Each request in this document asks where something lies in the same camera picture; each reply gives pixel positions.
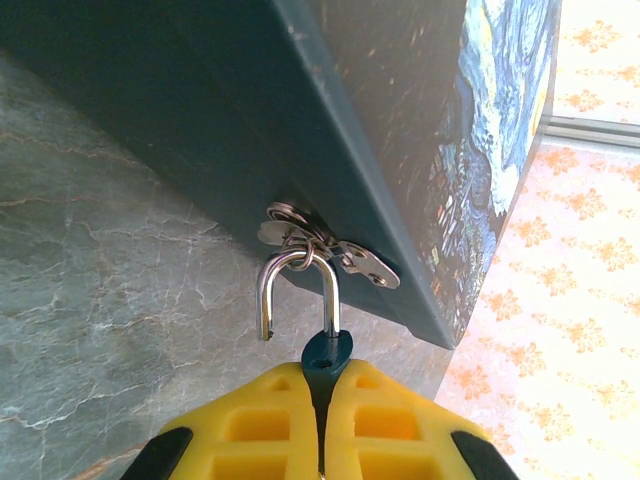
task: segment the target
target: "painted artwork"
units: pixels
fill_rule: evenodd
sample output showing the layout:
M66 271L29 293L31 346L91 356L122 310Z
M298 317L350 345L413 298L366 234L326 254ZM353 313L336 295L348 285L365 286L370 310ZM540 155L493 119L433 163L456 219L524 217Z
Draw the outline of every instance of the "painted artwork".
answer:
M431 247L423 251L435 297L457 339L478 299L540 121L558 3L467 3L455 88L429 174L437 222L429 227Z

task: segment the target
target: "gray marble surface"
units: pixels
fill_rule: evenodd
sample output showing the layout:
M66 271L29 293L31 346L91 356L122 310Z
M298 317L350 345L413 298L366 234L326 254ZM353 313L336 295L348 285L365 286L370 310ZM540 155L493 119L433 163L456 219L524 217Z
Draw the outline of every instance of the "gray marble surface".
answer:
M0 54L0 471L114 479L170 418L299 355L321 299L276 285L214 220ZM355 356L433 397L451 352L343 307Z

